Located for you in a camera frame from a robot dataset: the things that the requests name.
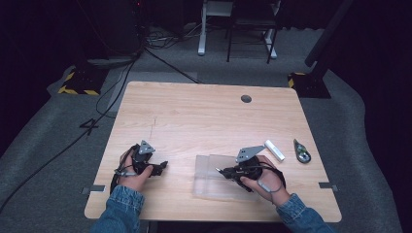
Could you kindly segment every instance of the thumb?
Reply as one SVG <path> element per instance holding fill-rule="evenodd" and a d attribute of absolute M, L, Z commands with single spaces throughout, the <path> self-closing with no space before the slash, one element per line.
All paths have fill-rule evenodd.
<path fill-rule="evenodd" d="M 154 169 L 153 165 L 150 165 L 150 166 L 146 167 L 145 170 L 142 172 L 142 174 L 139 175 L 139 177 L 140 176 L 142 176 L 144 178 L 150 177 L 153 169 Z"/>
<path fill-rule="evenodd" d="M 254 181 L 254 180 L 252 180 L 252 179 L 249 179 L 249 178 L 247 178 L 247 177 L 241 177 L 240 178 L 240 181 L 244 184 L 244 185 L 246 185 L 247 187 L 249 187 L 249 188 L 251 188 L 251 189 L 256 189 L 256 187 L 257 187 L 257 181 Z"/>

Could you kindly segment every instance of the round hole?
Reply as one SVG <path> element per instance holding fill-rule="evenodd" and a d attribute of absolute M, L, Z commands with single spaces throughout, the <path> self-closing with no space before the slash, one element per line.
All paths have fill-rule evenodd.
<path fill-rule="evenodd" d="M 243 101 L 243 103 L 251 103 L 252 102 L 252 97 L 249 95 L 242 95 L 240 99 Z"/>

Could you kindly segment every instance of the jeans jacket cuff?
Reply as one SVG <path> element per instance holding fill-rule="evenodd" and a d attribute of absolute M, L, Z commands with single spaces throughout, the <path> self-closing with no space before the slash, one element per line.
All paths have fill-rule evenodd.
<path fill-rule="evenodd" d="M 276 208 L 279 216 L 284 222 L 294 221 L 305 209 L 305 204 L 303 204 L 295 193 L 291 195 L 291 199 L 289 199 L 289 201 Z"/>
<path fill-rule="evenodd" d="M 110 201 L 120 203 L 127 210 L 128 208 L 134 209 L 138 215 L 142 210 L 145 202 L 145 197 L 138 191 L 135 191 L 129 187 L 118 185 L 113 190 L 109 197 Z"/>

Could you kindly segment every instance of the hand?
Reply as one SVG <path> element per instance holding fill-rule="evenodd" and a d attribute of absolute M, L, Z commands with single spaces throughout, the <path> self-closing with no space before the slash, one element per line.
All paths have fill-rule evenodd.
<path fill-rule="evenodd" d="M 120 162 L 123 160 L 125 156 L 127 156 L 126 160 L 124 161 L 123 167 L 125 172 L 134 173 L 133 165 L 131 161 L 131 155 L 133 154 L 133 150 L 130 150 L 129 154 L 126 152 L 120 157 Z M 151 175 L 154 166 L 148 166 L 142 174 L 139 176 L 128 176 L 128 177 L 119 177 L 118 184 L 122 186 L 129 187 L 135 191 L 141 192 L 143 190 L 143 184 L 145 184 L 146 179 Z"/>
<path fill-rule="evenodd" d="M 276 168 L 275 165 L 264 155 L 257 155 L 257 158 L 260 162 L 270 164 L 273 168 Z M 240 181 L 247 187 L 256 191 L 261 197 L 272 202 L 276 206 L 281 206 L 287 202 L 291 195 L 283 187 L 281 179 L 272 171 L 263 169 L 262 174 L 259 180 L 264 183 L 270 190 L 278 190 L 276 192 L 269 193 L 265 191 L 259 184 L 258 181 L 251 180 L 247 177 L 241 177 Z"/>

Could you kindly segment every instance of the person's left hand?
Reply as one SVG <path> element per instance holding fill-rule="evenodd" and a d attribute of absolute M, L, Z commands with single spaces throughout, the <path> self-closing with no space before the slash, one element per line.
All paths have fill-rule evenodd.
<path fill-rule="evenodd" d="M 134 173 L 133 165 L 131 161 L 131 155 L 133 154 L 133 152 L 134 150 L 130 150 L 129 154 L 126 154 L 125 152 L 120 157 L 120 162 L 121 162 L 123 158 L 127 156 L 123 164 L 125 172 Z M 139 176 L 119 177 L 118 185 L 126 186 L 135 191 L 141 192 L 143 190 L 143 184 L 145 184 L 146 179 L 151 175 L 153 169 L 154 169 L 154 166 L 150 165 Z"/>

